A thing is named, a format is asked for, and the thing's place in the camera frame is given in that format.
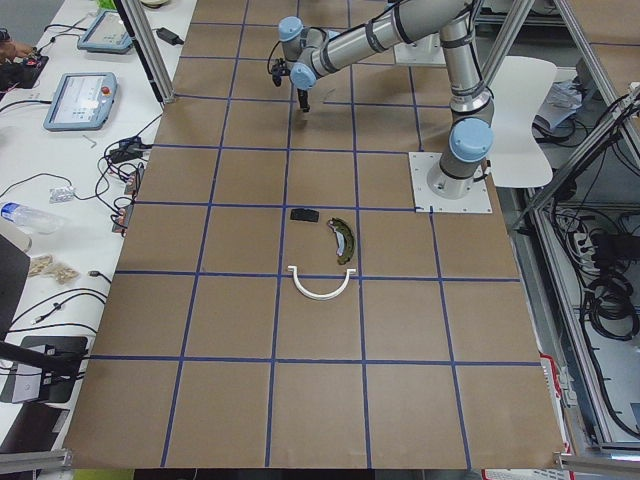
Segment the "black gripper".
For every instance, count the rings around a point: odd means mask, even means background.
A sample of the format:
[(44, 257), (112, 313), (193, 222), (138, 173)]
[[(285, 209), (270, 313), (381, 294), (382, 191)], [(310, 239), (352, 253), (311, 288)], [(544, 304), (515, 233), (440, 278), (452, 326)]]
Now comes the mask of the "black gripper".
[(299, 107), (302, 111), (309, 111), (308, 91), (311, 89), (311, 68), (302, 62), (295, 62), (291, 66), (284, 58), (278, 58), (272, 64), (272, 82), (276, 87), (288, 77), (297, 91)]

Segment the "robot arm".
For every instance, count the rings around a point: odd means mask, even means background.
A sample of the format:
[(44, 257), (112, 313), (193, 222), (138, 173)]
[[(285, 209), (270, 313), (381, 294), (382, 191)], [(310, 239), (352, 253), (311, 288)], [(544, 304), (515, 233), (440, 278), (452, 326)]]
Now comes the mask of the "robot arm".
[(306, 26), (296, 16), (278, 25), (283, 55), (270, 59), (267, 72), (275, 85), (289, 78), (302, 111), (316, 82), (373, 55), (393, 51), (403, 66), (418, 66), (417, 49), (439, 40), (451, 90), (452, 126), (448, 145), (427, 182), (445, 199), (466, 196), (475, 172), (489, 154), (494, 134), (493, 93), (487, 85), (475, 49), (478, 1), (393, 1), (377, 16), (341, 33)]

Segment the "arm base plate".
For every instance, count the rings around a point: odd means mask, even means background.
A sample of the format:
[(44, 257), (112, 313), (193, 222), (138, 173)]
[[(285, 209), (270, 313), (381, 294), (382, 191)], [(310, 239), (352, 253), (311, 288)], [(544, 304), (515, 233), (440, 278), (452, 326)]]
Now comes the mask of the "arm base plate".
[(468, 179), (448, 177), (438, 152), (409, 152), (414, 209), (417, 213), (491, 214), (492, 206), (482, 169)]

